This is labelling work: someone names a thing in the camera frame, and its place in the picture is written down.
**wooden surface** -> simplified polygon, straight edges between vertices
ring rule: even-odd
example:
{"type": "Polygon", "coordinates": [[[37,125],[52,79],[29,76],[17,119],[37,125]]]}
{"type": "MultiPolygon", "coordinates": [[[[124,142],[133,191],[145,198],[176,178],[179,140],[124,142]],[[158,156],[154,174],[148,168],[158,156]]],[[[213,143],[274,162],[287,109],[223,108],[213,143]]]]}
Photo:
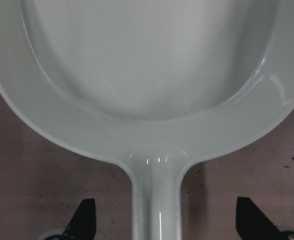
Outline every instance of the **wooden surface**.
{"type": "MultiPolygon", "coordinates": [[[[294,228],[294,111],[275,130],[192,167],[182,184],[184,240],[239,240],[237,196],[273,223],[294,228]]],[[[36,240],[66,226],[95,198],[95,240],[131,239],[131,182],[119,167],[54,145],[27,127],[0,96],[0,240],[36,240]]]]}

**metal screw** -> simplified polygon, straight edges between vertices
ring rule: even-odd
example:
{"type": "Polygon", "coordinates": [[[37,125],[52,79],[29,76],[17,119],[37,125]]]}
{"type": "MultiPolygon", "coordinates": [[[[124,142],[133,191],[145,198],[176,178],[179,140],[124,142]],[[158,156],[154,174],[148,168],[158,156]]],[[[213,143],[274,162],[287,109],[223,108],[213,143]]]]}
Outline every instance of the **metal screw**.
{"type": "Polygon", "coordinates": [[[289,240],[294,240],[294,234],[292,233],[292,234],[288,235],[288,239],[289,240]]]}

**white ceramic spoon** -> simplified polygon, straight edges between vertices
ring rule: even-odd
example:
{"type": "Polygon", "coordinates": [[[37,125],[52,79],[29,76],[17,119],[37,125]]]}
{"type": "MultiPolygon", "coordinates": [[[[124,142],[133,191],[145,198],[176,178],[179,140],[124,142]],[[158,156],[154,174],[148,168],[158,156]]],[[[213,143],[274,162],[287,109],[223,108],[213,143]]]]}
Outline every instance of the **white ceramic spoon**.
{"type": "Polygon", "coordinates": [[[129,174],[135,240],[180,240],[187,169],[294,108],[294,0],[2,0],[0,93],[129,174]]]}

